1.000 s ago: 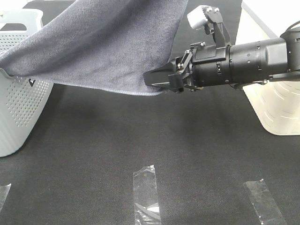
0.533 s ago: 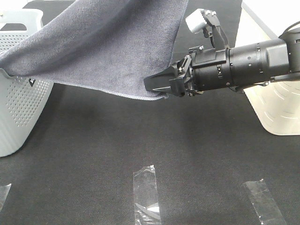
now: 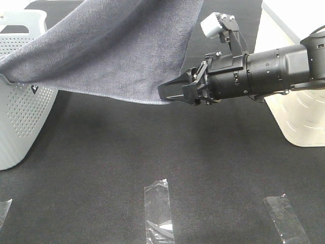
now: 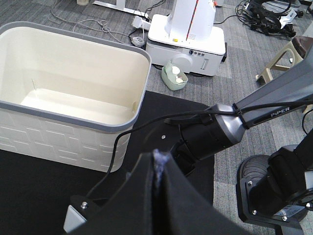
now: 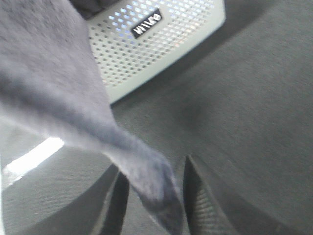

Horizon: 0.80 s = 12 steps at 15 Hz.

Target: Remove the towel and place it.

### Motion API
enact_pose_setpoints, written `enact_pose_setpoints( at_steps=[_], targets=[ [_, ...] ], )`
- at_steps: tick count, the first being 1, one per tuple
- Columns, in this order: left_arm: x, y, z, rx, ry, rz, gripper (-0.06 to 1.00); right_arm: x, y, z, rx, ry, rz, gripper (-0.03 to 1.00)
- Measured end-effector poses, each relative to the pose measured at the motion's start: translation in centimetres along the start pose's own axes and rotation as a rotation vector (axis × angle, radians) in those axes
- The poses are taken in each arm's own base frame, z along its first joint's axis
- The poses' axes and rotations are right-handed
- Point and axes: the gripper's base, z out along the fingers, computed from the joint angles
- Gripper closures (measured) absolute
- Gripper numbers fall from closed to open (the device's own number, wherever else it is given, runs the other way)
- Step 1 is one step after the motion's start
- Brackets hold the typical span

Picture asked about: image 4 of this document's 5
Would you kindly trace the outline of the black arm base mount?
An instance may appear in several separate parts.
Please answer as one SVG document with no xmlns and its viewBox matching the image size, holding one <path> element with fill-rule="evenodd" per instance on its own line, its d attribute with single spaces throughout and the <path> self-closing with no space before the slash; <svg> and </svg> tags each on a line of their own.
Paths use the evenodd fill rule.
<svg viewBox="0 0 313 235">
<path fill-rule="evenodd" d="M 244 223 L 274 228 L 277 235 L 302 235 L 300 221 L 313 209 L 313 133 L 298 145 L 243 161 L 236 193 Z"/>
</svg>

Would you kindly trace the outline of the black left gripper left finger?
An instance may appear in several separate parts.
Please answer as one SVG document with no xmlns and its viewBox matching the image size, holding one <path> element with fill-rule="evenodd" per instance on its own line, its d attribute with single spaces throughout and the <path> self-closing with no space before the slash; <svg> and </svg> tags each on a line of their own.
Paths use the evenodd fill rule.
<svg viewBox="0 0 313 235">
<path fill-rule="evenodd" d="M 151 235 L 153 163 L 151 153 L 141 154 L 129 179 L 80 227 L 80 234 Z"/>
</svg>

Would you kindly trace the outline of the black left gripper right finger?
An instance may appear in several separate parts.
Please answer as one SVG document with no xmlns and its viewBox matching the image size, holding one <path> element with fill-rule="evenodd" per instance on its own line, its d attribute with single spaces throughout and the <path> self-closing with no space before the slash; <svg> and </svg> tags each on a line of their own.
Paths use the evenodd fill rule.
<svg viewBox="0 0 313 235">
<path fill-rule="evenodd" d="M 248 235 L 200 195 L 172 157 L 164 167 L 159 187 L 160 235 Z"/>
</svg>

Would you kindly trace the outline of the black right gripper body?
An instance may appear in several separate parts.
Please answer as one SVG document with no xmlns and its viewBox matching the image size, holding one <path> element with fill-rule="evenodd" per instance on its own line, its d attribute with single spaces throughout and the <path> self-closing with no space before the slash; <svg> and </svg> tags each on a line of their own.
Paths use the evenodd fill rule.
<svg viewBox="0 0 313 235">
<path fill-rule="evenodd" d="M 127 147 L 127 171 L 130 172 L 134 168 L 140 154 L 155 149 L 170 153 L 185 175 L 195 170 L 195 160 L 184 142 L 180 126 L 170 125 L 160 120 L 143 128 L 137 127 L 130 134 Z"/>
</svg>

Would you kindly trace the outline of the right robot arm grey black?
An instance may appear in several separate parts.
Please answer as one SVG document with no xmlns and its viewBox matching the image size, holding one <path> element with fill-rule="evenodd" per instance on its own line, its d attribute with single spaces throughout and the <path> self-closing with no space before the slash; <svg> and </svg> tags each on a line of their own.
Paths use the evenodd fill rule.
<svg viewBox="0 0 313 235">
<path fill-rule="evenodd" d="M 247 129 L 312 104 L 313 40 L 297 36 L 291 45 L 300 56 L 296 65 L 232 105 L 162 120 L 144 139 L 141 152 L 168 152 L 188 174 L 196 162 L 238 144 Z"/>
</svg>

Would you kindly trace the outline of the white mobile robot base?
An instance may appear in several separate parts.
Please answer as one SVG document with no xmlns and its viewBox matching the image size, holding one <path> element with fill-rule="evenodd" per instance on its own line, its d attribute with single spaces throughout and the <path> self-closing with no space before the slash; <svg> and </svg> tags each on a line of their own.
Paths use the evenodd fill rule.
<svg viewBox="0 0 313 235">
<path fill-rule="evenodd" d="M 169 16 L 154 14 L 146 43 L 152 63 L 216 75 L 226 49 L 223 30 L 213 25 L 215 13 L 212 0 L 176 0 Z"/>
</svg>

